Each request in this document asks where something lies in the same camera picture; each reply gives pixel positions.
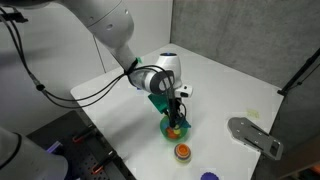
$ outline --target green object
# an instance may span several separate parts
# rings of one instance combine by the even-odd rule
[[[148,98],[161,114],[168,109],[166,96],[150,94]]]
[[[142,60],[140,57],[137,57],[137,61],[138,61],[138,63],[142,64]]]
[[[160,131],[162,133],[162,135],[171,142],[178,142],[183,140],[183,138],[186,136],[187,132],[188,132],[188,128],[180,128],[180,134],[179,137],[176,139],[171,139],[168,137],[168,133],[167,133],[167,128],[169,127],[169,118],[168,116],[164,116],[160,122]]]

